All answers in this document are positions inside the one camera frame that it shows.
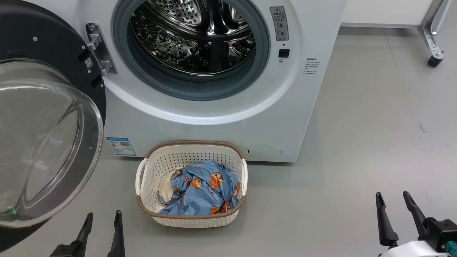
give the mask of brown basket rim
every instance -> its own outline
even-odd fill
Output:
[[[149,157],[154,153],[156,150],[165,147],[165,146],[172,146],[172,145],[218,145],[218,146],[225,146],[229,147],[240,156],[241,159],[244,159],[243,153],[234,145],[226,143],[226,142],[219,142],[219,141],[200,141],[200,140],[186,140],[186,141],[172,141],[172,142],[167,142],[167,143],[162,143],[159,145],[156,145],[153,147],[149,152],[146,154],[145,158],[149,159]],[[137,195],[137,202],[142,211],[146,213],[147,215],[150,215],[152,217],[156,218],[165,218],[165,219],[175,219],[175,220],[201,220],[201,219],[217,219],[217,218],[223,218],[230,216],[234,214],[236,211],[238,211],[241,206],[244,203],[245,196],[241,196],[241,199],[239,200],[238,204],[235,206],[235,208],[230,209],[226,213],[219,213],[219,214],[209,214],[209,215],[194,215],[194,216],[186,216],[186,215],[169,215],[169,214],[159,214],[156,212],[152,212],[148,210],[143,202],[141,201],[141,196]]]

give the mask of metal table leg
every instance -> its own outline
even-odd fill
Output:
[[[450,2],[451,0],[433,0],[430,8],[427,11],[427,14],[424,17],[424,20],[417,28],[420,36],[424,40],[431,53],[431,57],[428,60],[428,65],[431,67],[438,66],[444,58],[443,51],[441,51],[441,49],[436,44],[433,35],[438,33],[439,26],[444,19],[446,9],[449,6]],[[437,24],[435,30],[432,29],[433,23]]]

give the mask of qr code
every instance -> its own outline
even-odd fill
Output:
[[[92,60],[89,58],[85,62],[87,69],[90,69],[94,64],[92,63]]]

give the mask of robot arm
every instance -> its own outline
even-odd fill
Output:
[[[457,257],[457,225],[451,220],[426,218],[408,192],[403,192],[403,198],[411,212],[419,237],[398,246],[398,235],[392,229],[386,214],[386,205],[380,192],[376,193],[377,224],[379,243],[389,249],[380,257]]]
[[[69,245],[58,245],[49,257],[84,257],[87,238],[92,231],[93,219],[94,215],[89,213],[78,234],[78,238]],[[108,257],[125,257],[124,230],[122,226],[122,213],[120,210],[116,212],[116,217],[114,219],[114,238]]]

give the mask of white cloth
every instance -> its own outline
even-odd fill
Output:
[[[162,180],[162,182],[160,183],[159,185],[159,195],[164,199],[164,201],[166,202],[169,202],[171,201],[171,197],[173,196],[173,188],[171,188],[171,177],[173,176],[173,174],[175,172],[179,172],[179,170],[177,171],[172,171],[170,173],[168,173],[164,179]]]

